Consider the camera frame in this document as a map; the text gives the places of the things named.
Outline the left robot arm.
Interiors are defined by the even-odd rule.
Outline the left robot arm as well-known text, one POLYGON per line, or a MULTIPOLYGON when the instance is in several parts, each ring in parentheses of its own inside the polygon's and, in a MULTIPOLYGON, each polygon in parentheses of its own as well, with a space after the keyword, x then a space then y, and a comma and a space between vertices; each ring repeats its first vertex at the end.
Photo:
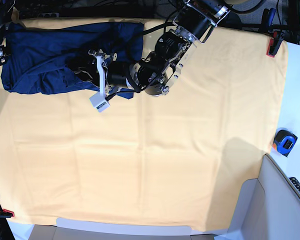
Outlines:
POLYGON ((82 81, 97 86, 99 95, 107 101, 116 95, 127 97, 140 92, 165 95, 196 44, 203 44, 231 10, 223 0, 188 0, 173 21, 167 19, 134 35, 125 45, 126 60, 118 60, 116 53, 90 49, 86 57, 74 59, 68 66, 82 81), (133 45, 159 29, 163 34, 154 50, 145 58, 133 56, 133 45))

